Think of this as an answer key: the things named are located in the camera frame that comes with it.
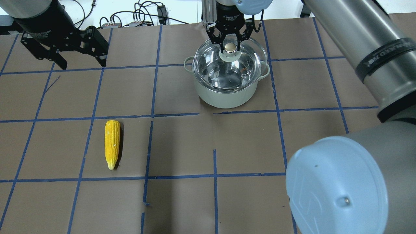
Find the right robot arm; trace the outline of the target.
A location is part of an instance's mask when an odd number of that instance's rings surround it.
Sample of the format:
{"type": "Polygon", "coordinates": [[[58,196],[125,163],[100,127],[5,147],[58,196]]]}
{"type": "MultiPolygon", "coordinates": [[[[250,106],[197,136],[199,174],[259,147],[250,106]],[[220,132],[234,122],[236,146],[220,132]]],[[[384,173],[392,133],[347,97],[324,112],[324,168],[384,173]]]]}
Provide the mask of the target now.
{"type": "Polygon", "coordinates": [[[415,88],[415,52],[365,83],[349,62],[381,46],[374,4],[307,0],[317,19],[269,20],[271,108],[214,109],[215,232],[414,234],[415,108],[380,123],[400,78],[415,88]]]}

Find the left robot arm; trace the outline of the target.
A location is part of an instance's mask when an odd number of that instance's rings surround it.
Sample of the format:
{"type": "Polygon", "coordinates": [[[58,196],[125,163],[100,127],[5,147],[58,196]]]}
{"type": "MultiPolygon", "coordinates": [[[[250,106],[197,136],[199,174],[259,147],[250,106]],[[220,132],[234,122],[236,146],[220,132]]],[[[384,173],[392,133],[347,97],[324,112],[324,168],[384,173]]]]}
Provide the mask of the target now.
{"type": "Polygon", "coordinates": [[[39,60],[61,69],[67,61],[61,52],[77,51],[106,66],[109,43],[95,26],[78,29],[57,0],[2,0],[1,8],[23,29],[20,42],[39,60]]]}

